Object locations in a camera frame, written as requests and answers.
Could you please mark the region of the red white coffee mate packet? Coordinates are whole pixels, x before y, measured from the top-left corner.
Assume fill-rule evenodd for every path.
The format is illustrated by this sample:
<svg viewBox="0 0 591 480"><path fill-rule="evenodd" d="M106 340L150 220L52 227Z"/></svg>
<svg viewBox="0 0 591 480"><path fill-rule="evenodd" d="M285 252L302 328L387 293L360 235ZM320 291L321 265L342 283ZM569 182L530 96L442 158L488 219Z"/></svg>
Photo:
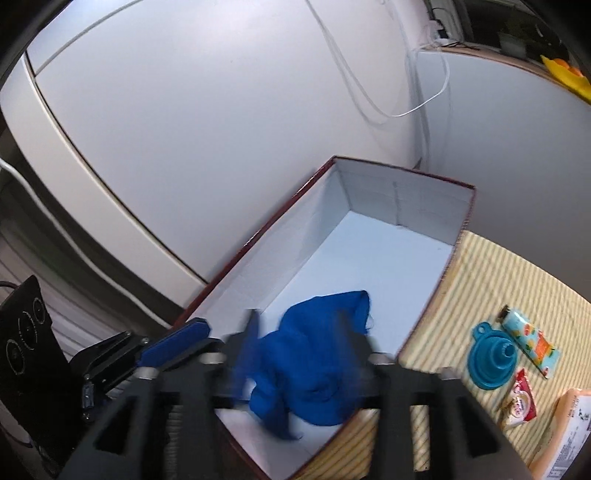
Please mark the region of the red white coffee mate packet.
<svg viewBox="0 0 591 480"><path fill-rule="evenodd" d="M518 370L514 383L500 406L498 425L502 430L529 423L537 416L537 408L524 368Z"/></svg>

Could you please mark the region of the blue cloth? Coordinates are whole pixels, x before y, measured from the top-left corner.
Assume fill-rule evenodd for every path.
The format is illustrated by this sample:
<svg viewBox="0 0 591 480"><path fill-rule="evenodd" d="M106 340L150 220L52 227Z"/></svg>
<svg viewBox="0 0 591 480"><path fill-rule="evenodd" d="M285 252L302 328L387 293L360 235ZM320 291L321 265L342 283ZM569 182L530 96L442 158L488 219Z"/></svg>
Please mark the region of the blue cloth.
<svg viewBox="0 0 591 480"><path fill-rule="evenodd" d="M294 440L291 416L320 427L349 420L361 396L346 335L367 335L369 316L365 290L315 296L288 308L279 327L253 343L243 363L254 383L249 410L267 432Z"/></svg>

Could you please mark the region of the blue collapsible silicone funnel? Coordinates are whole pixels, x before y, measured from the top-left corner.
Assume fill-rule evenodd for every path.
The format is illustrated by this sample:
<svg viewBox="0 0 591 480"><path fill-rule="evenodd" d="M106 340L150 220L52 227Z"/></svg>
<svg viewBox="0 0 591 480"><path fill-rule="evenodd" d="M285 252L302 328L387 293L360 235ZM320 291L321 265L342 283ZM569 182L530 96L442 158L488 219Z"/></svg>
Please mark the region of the blue collapsible silicone funnel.
<svg viewBox="0 0 591 480"><path fill-rule="evenodd" d="M496 390L514 375L517 347L503 330L481 322L472 331L474 344L468 355L468 371L472 381L483 390Z"/></svg>

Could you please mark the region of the yellow bowl with oranges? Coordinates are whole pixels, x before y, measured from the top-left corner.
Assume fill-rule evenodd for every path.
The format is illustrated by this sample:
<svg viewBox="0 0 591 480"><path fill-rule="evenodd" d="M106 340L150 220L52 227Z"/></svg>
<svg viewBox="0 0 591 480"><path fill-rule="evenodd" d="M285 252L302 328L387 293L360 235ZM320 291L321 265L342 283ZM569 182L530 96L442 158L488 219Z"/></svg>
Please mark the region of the yellow bowl with oranges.
<svg viewBox="0 0 591 480"><path fill-rule="evenodd" d="M559 58L549 59L546 56L541 56L541 59L545 67L556 80L581 96L583 99L588 102L591 101L590 81L578 68L571 66L568 62Z"/></svg>

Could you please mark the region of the dark red cardboard box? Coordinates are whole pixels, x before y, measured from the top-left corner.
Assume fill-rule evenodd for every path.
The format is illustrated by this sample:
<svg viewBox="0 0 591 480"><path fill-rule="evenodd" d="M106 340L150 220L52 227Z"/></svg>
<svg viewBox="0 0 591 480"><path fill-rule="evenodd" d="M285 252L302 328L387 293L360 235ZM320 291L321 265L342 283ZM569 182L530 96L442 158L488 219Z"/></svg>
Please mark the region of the dark red cardboard box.
<svg viewBox="0 0 591 480"><path fill-rule="evenodd" d="M443 280L475 196L472 185L457 180L332 158L229 260L186 315L204 318L221 337L256 310L261 338L297 303L365 290L366 336L397 354ZM291 416L295 438L280 440L249 410L253 387L246 378L245 406L219 417L257 479L293 478L349 422L320 427Z"/></svg>

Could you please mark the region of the white cabinet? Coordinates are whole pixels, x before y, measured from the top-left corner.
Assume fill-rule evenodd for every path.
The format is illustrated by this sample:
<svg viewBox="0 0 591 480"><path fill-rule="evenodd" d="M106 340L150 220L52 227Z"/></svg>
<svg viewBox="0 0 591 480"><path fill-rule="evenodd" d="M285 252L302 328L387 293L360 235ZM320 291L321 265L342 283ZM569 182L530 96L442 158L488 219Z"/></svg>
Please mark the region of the white cabinet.
<svg viewBox="0 0 591 480"><path fill-rule="evenodd" d="M419 161L428 23L421 1L74 1L1 111L75 224L186 306L332 156Z"/></svg>

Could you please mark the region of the light blue cream tube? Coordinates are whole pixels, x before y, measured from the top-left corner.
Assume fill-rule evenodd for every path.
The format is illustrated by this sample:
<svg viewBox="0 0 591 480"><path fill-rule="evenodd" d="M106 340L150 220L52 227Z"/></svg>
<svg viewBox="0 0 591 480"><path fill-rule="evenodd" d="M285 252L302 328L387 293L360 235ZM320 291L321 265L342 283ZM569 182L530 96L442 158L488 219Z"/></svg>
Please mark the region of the light blue cream tube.
<svg viewBox="0 0 591 480"><path fill-rule="evenodd" d="M561 358L560 350L525 314L509 305L501 309L498 322L542 376L547 380L551 379Z"/></svg>

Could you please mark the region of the orange tissue pack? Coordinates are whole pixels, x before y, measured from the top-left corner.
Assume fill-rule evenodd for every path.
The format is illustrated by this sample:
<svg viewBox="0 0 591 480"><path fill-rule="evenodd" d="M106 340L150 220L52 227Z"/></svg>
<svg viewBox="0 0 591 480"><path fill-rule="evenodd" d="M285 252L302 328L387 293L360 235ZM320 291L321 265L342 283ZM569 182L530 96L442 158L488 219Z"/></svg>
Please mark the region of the orange tissue pack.
<svg viewBox="0 0 591 480"><path fill-rule="evenodd" d="M590 391L569 389L556 405L538 444L530 471L534 479L561 479L590 436Z"/></svg>

